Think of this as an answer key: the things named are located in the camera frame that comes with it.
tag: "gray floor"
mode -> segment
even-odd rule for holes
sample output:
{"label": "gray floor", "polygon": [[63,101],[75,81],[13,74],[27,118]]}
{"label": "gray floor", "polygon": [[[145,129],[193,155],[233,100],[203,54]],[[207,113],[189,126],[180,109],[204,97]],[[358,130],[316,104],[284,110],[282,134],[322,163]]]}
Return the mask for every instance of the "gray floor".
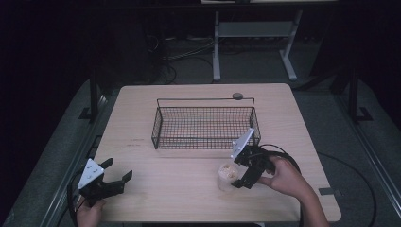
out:
{"label": "gray floor", "polygon": [[[279,58],[278,49],[284,41],[247,41],[236,43],[235,48],[223,51],[221,55],[221,81],[219,83],[271,83],[283,82],[291,87],[300,86],[313,79],[308,76],[319,44],[296,43],[291,60],[298,80],[288,80],[285,68]],[[199,42],[169,41],[170,56],[185,53]],[[196,58],[174,61],[170,65],[177,71],[171,84],[211,83],[211,53]],[[173,72],[165,70],[164,75],[172,79]],[[401,226],[397,215],[373,164],[367,155],[366,145],[360,142],[360,135],[367,138],[370,147],[400,188],[401,167],[398,164],[401,153],[401,133],[382,110],[373,92],[359,83],[358,104],[366,107],[374,121],[352,123],[343,108],[347,94],[334,96],[329,92],[332,79],[328,79],[306,92],[294,92],[298,106],[309,130],[312,141],[331,186],[336,190],[336,199],[342,213],[340,221],[332,226],[368,226],[376,210],[373,226]],[[163,84],[161,77],[155,84]],[[4,226],[55,226],[65,206],[65,179],[68,173],[84,163],[84,155],[101,135],[113,110],[118,89],[105,96],[101,102],[100,115],[94,124],[78,119],[81,111],[89,107],[89,83],[82,85],[59,126],[49,140],[44,153],[26,182],[24,190],[15,203]],[[338,160],[327,157],[331,155]],[[375,193],[374,198],[368,184],[355,171],[367,179]],[[139,226],[140,223],[102,223],[101,226]],[[61,226],[72,226],[68,213],[61,220]],[[268,226],[298,226],[297,223],[268,223]]]}

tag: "human arm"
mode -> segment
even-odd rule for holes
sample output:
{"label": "human arm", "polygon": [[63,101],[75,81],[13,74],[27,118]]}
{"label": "human arm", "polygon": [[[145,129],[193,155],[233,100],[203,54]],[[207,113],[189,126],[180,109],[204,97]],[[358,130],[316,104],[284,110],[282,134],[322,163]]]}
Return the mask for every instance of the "human arm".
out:
{"label": "human arm", "polygon": [[102,209],[106,201],[97,201],[90,207],[89,202],[81,198],[78,204],[80,205],[77,211],[78,227],[96,227],[101,220]]}
{"label": "human arm", "polygon": [[318,196],[313,188],[286,159],[271,156],[275,165],[272,178],[261,177],[259,183],[296,198],[302,207],[305,227],[329,226]]}

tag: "wooden table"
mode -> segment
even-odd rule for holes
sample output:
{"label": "wooden table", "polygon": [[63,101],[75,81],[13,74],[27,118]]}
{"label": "wooden table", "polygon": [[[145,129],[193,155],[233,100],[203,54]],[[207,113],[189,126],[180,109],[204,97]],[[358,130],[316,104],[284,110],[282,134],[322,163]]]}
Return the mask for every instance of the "wooden table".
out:
{"label": "wooden table", "polygon": [[[95,160],[114,158],[105,171],[105,182],[119,180],[129,170],[132,179],[125,193],[107,199],[104,221],[204,221],[268,222],[299,220],[295,199],[255,184],[233,192],[218,189],[218,168],[232,163],[229,149],[155,149],[151,134],[156,99],[254,97],[261,132],[260,144],[286,150],[299,164],[304,177],[319,195],[329,221],[340,219],[333,195],[321,196],[330,187],[313,147],[305,122],[286,84],[211,84],[128,86],[121,89]],[[238,166],[240,176],[246,167]]]}

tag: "wire basket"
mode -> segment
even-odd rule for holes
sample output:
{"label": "wire basket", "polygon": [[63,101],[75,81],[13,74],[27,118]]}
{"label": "wire basket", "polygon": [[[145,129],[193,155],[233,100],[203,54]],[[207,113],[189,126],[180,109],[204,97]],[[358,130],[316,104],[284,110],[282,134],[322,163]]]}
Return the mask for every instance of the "wire basket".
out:
{"label": "wire basket", "polygon": [[[260,131],[257,125],[254,98],[252,106],[216,106],[217,101],[233,103],[233,98],[159,98],[151,136],[154,147],[163,149],[231,149],[233,141],[253,128],[249,145],[258,145]],[[171,106],[162,107],[161,101]]]}

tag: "small round object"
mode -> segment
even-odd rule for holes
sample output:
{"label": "small round object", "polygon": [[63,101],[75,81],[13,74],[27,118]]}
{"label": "small round object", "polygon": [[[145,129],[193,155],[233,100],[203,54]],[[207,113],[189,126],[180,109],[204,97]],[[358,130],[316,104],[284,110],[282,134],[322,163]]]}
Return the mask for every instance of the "small round object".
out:
{"label": "small round object", "polygon": [[235,100],[241,100],[242,98],[244,98],[244,95],[242,95],[241,93],[233,94],[233,99],[235,99]]}

